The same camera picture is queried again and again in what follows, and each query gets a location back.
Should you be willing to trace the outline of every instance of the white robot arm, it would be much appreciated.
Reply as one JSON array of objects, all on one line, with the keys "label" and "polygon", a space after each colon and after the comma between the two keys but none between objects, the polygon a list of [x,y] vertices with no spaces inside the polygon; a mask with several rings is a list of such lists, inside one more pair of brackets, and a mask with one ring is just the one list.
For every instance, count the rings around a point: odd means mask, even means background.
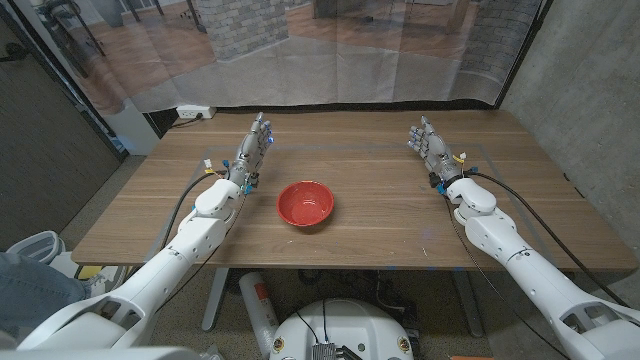
[{"label": "white robot arm", "polygon": [[43,322],[18,347],[36,349],[122,349],[140,345],[154,315],[189,267],[220,246],[238,214],[238,200],[257,184],[258,169],[269,145],[269,121],[258,115],[229,168],[198,196],[195,209],[178,233],[119,288],[71,304]]},{"label": "white robot arm", "polygon": [[495,197],[464,177],[449,148],[422,117],[410,131],[431,184],[452,203],[469,241],[498,261],[544,315],[574,360],[634,359],[640,353],[640,312],[592,296],[571,282],[518,234]]}]

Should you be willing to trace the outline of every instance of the wire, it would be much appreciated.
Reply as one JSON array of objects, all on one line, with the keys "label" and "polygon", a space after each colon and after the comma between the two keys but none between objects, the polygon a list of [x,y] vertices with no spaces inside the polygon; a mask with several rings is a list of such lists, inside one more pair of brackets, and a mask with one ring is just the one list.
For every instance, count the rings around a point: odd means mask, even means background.
[{"label": "wire", "polygon": [[325,299],[322,299],[322,322],[324,326],[324,341],[328,344],[329,335],[327,335],[327,313],[325,312],[325,309],[324,309],[324,301]]},{"label": "wire", "polygon": [[378,300],[378,303],[386,308],[389,309],[394,309],[394,310],[398,310],[402,313],[404,313],[404,311],[406,310],[405,307],[403,306],[391,306],[391,305],[387,305],[385,303],[382,302],[382,300],[380,300],[380,270],[378,270],[378,281],[376,281],[376,300]]},{"label": "wire", "polygon": [[189,187],[187,187],[184,190],[184,192],[182,192],[182,195],[180,196],[180,199],[178,200],[176,207],[173,209],[173,214],[171,214],[171,220],[169,220],[167,231],[165,232],[164,238],[162,239],[162,246],[160,246],[160,250],[164,249],[164,247],[167,246],[167,241],[169,240],[169,235],[171,234],[171,228],[173,227],[173,223],[176,221],[176,217],[178,216],[178,210],[180,210],[180,206],[182,205],[182,202],[184,201],[184,199],[187,197],[187,194],[189,194],[189,191],[191,191],[191,189],[193,189],[196,185],[198,185],[200,181],[214,174],[215,173],[208,173],[200,176],[194,182],[192,182],[191,185],[189,185]]},{"label": "wire", "polygon": [[542,218],[540,217],[540,215],[538,215],[538,213],[535,212],[535,210],[533,210],[533,208],[531,207],[531,205],[529,205],[529,203],[527,203],[527,201],[520,196],[520,194],[518,194],[515,190],[513,190],[512,188],[510,188],[509,186],[507,186],[506,184],[504,184],[503,182],[496,180],[494,178],[492,178],[491,176],[479,173],[479,172],[475,172],[475,171],[465,171],[465,174],[467,176],[480,176],[482,178],[485,178],[489,181],[492,181],[498,185],[500,185],[501,187],[503,187],[505,190],[507,190],[508,192],[510,192],[513,196],[515,196],[521,203],[522,205],[524,205],[524,207],[527,208],[527,210],[529,210],[529,212],[531,213],[531,215],[533,215],[534,218],[536,218],[536,220],[538,220],[538,222],[540,223],[540,225],[542,225],[542,227],[547,231],[547,233],[549,233],[549,235],[551,235],[551,237],[553,238],[553,240],[555,240],[555,242],[558,244],[558,246],[560,246],[560,248],[567,254],[569,255],[569,257],[571,258],[571,260],[573,260],[574,263],[576,263],[576,265],[578,265],[578,267],[584,271],[585,274],[587,274],[587,276],[594,282],[596,283],[596,285],[598,285],[598,287],[600,287],[600,289],[602,289],[602,291],[604,291],[605,293],[607,293],[607,295],[611,296],[611,298],[613,300],[615,300],[615,302],[617,302],[618,304],[625,306],[625,307],[629,307],[629,305],[622,300],[618,295],[616,295],[611,289],[609,289],[609,287],[607,287],[607,285],[605,285],[604,283],[602,283],[600,280],[598,280],[598,278],[595,277],[595,275],[591,272],[591,270],[589,270],[572,252],[571,250],[569,250],[569,248],[562,242],[562,240],[560,240],[560,238],[553,232],[553,230],[551,230],[551,228],[544,222],[544,220],[542,220]]},{"label": "wire", "polygon": [[195,118],[193,118],[193,119],[191,119],[189,121],[185,121],[185,122],[179,123],[179,124],[173,124],[173,125],[171,125],[171,127],[169,129],[180,128],[180,127],[183,127],[184,125],[191,124],[191,123],[196,122],[196,121],[198,121],[200,119],[202,119],[202,113],[198,113],[198,115],[196,115]]},{"label": "wire", "polygon": [[[216,174],[217,173],[215,173],[215,172],[204,174],[201,177],[199,177],[198,179],[196,179],[196,181],[194,181],[191,185],[189,185],[189,187],[187,187],[184,190],[184,192],[180,196],[180,199],[178,200],[178,203],[176,204],[175,208],[173,209],[173,213],[171,214],[171,220],[169,221],[169,225],[167,226],[167,231],[165,232],[164,238],[162,239],[162,245],[160,246],[160,250],[164,249],[165,246],[167,246],[167,241],[169,239],[169,234],[171,234],[171,228],[173,227],[173,223],[176,221],[176,216],[178,216],[178,210],[180,210],[180,205],[182,205],[182,202],[187,197],[187,194],[189,193],[189,191],[191,191],[191,189],[193,189],[194,186],[196,186],[200,181],[208,178],[209,176],[216,175]],[[138,272],[138,270],[140,270],[140,268],[141,268],[141,266],[136,266],[133,269],[131,269],[131,271],[129,271],[129,273],[125,277],[124,282],[127,282],[127,280],[131,279],[131,277],[133,275],[135,275],[135,273]]]},{"label": "wire", "polygon": [[311,325],[309,325],[308,322],[304,321],[304,319],[302,318],[302,316],[300,316],[300,313],[298,311],[296,311],[296,314],[298,314],[298,317],[300,318],[300,320],[302,320],[302,322],[307,325],[307,327],[309,328],[309,330],[311,330],[311,333],[313,333],[313,337],[316,338],[316,344],[320,344],[320,341],[318,341],[318,335],[316,335],[316,332],[313,331],[313,329],[311,328]]},{"label": "wire", "polygon": [[539,337],[540,340],[544,341],[547,345],[549,345],[553,350],[555,350],[562,357],[564,357],[565,359],[570,360],[567,355],[565,355],[562,351],[560,351],[560,349],[555,347],[552,343],[549,342],[549,340],[547,340],[544,336],[542,336],[539,332],[537,332],[531,325],[529,325],[529,323],[522,316],[520,316],[520,314],[518,314],[518,312],[511,306],[511,304],[509,304],[507,299],[505,299],[502,296],[502,294],[500,294],[498,289],[496,289],[496,287],[493,285],[491,280],[489,280],[489,278],[484,273],[484,271],[482,271],[482,269],[480,268],[480,265],[478,265],[478,262],[476,261],[475,257],[473,256],[473,254],[471,254],[471,251],[467,247],[467,244],[462,239],[462,235],[460,235],[460,232],[458,231],[458,227],[456,226],[456,223],[453,220],[453,215],[451,214],[451,207],[449,206],[449,200],[444,196],[443,196],[443,198],[444,198],[445,203],[447,204],[447,209],[449,209],[449,219],[451,220],[451,225],[453,226],[453,230],[456,231],[456,235],[458,235],[458,239],[460,239],[460,242],[462,243],[462,246],[464,246],[464,249],[467,251],[467,254],[471,258],[471,261],[473,261],[473,264],[476,266],[478,271],[480,271],[480,274],[482,274],[482,277],[484,277],[484,279],[487,281],[487,283],[493,289],[493,291],[496,293],[496,295],[498,295],[500,300],[502,300],[502,302],[504,302],[504,304],[507,306],[507,308],[509,308],[509,310],[511,310],[513,315],[515,315],[515,317],[517,317],[520,321],[522,321],[522,323],[525,324],[529,328],[529,330],[531,330],[534,334],[536,334],[536,336]]},{"label": "wire", "polygon": [[[233,219],[233,222],[231,223],[231,226],[229,226],[229,230],[227,230],[227,233],[225,234],[225,236],[227,236],[229,234],[229,232],[231,231],[231,229],[233,228],[233,225],[236,223],[236,220],[238,219],[238,216],[240,215],[240,211],[242,210],[242,207],[244,206],[244,202],[245,200],[247,200],[247,197],[245,196],[244,199],[242,199],[242,204],[240,204],[240,208],[238,209],[238,212],[236,213],[236,217]],[[196,271],[193,273],[193,275],[189,276],[189,278],[187,279],[187,281],[184,282],[184,284],[182,284],[182,286],[180,286],[178,288],[178,290],[176,290],[167,300],[165,300],[162,305],[160,305],[160,307],[158,307],[158,310],[156,310],[156,314],[158,312],[160,312],[160,310],[162,310],[162,308],[167,305],[169,303],[169,301],[171,301],[176,295],[178,295],[178,293],[180,291],[182,291],[182,289],[184,289],[185,286],[187,286],[187,284],[189,284],[189,282],[196,276],[198,275],[198,273],[200,272],[200,270],[202,270],[202,268],[207,264],[207,262],[209,262],[209,260],[211,259],[211,257],[213,257],[213,254],[216,253],[216,251],[218,251],[218,249],[220,248],[220,246],[218,246],[217,248],[213,249],[213,251],[211,252],[211,255],[209,255],[209,257],[207,257],[207,259],[200,264],[200,266],[198,266],[198,268],[196,269]]]}]

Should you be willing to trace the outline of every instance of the concrete wall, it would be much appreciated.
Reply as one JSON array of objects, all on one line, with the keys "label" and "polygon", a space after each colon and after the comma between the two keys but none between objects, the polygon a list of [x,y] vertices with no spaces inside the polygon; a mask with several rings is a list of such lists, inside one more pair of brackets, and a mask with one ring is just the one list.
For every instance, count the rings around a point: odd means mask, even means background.
[{"label": "concrete wall", "polygon": [[639,98],[640,2],[556,0],[501,106],[633,250]]},{"label": "concrete wall", "polygon": [[199,0],[198,8],[218,60],[231,60],[289,36],[281,0]]}]

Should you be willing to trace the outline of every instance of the wooden floor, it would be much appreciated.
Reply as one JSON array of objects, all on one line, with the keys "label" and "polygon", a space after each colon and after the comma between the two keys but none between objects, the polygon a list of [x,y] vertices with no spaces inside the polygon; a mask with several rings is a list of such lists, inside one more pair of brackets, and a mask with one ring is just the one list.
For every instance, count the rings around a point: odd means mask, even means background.
[{"label": "wooden floor", "polygon": [[192,19],[180,17],[188,9],[186,2],[162,9],[164,17],[155,8],[139,11],[139,23],[125,15],[122,27],[90,25],[106,57],[88,45],[86,32],[75,29],[74,37],[92,54],[90,76],[80,82],[99,110],[117,111],[124,98],[215,61],[207,34]]},{"label": "wooden floor", "polygon": [[[125,15],[124,26],[117,28],[104,22],[90,25],[105,57],[91,46],[82,28],[72,31],[89,54],[86,70],[90,76],[80,79],[80,84],[98,110],[118,112],[127,97],[215,62],[207,34],[197,31],[192,19],[180,17],[186,9],[186,2],[164,6],[165,16],[161,17],[150,8],[139,12],[141,22]],[[389,3],[379,1],[373,9],[313,19],[309,5],[287,11],[287,23],[290,35],[459,60],[477,5],[469,6],[460,30],[446,35],[450,10],[450,6],[421,4],[411,8],[396,0],[390,13]]]},{"label": "wooden floor", "polygon": [[452,60],[462,58],[475,22],[477,4],[469,5],[462,27],[449,35],[445,34],[445,28],[451,6],[414,4],[411,7],[396,0],[390,13],[389,4],[378,1],[374,9],[363,8],[338,18],[319,19],[312,18],[312,6],[302,6],[287,11],[289,35]]}]

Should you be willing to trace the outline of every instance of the gray wall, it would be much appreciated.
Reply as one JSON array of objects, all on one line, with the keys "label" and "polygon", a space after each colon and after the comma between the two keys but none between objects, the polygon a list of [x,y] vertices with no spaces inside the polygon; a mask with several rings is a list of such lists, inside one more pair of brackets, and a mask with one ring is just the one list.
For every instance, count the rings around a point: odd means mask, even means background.
[{"label": "gray wall", "polygon": [[640,2],[556,0],[501,106],[633,250],[639,99]]}]

